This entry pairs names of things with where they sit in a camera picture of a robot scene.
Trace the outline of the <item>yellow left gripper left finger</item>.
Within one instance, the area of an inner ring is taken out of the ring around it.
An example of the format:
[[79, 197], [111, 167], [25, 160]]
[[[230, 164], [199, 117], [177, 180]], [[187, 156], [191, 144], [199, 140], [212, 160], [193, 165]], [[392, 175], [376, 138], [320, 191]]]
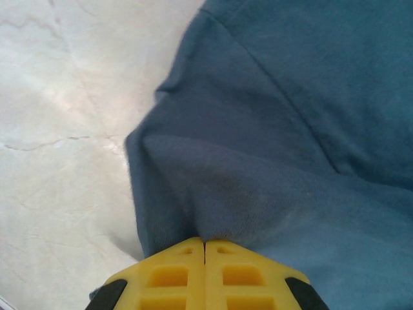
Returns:
[[87, 309], [205, 308], [205, 248], [190, 238], [111, 276]]

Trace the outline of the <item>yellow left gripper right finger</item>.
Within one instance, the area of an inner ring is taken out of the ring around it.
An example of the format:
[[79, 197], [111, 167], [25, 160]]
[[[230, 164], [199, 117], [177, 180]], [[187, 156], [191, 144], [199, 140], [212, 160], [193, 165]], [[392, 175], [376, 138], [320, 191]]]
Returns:
[[300, 271], [225, 241], [205, 244], [205, 308], [328, 309]]

